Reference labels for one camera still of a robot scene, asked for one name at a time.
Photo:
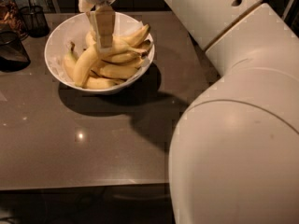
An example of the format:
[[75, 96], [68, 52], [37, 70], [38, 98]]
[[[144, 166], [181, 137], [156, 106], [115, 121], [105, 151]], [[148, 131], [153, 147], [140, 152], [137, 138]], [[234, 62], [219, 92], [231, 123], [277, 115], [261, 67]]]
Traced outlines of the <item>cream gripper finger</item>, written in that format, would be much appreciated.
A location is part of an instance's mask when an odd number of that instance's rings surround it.
[[78, 0], [78, 10], [80, 12], [89, 12], [94, 8], [94, 4], [87, 2], [86, 0]]
[[115, 27], [115, 11], [111, 5], [103, 4], [95, 7], [95, 11], [86, 13], [93, 28], [97, 49], [108, 53], [112, 49]]

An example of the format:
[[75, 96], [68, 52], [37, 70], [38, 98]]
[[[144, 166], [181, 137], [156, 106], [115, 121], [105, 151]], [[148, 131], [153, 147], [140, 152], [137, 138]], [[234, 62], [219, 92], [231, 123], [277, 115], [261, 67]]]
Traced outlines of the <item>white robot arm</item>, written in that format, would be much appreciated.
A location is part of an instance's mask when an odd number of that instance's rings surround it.
[[221, 79], [169, 151], [177, 224], [299, 224], [299, 41], [263, 0], [164, 0]]

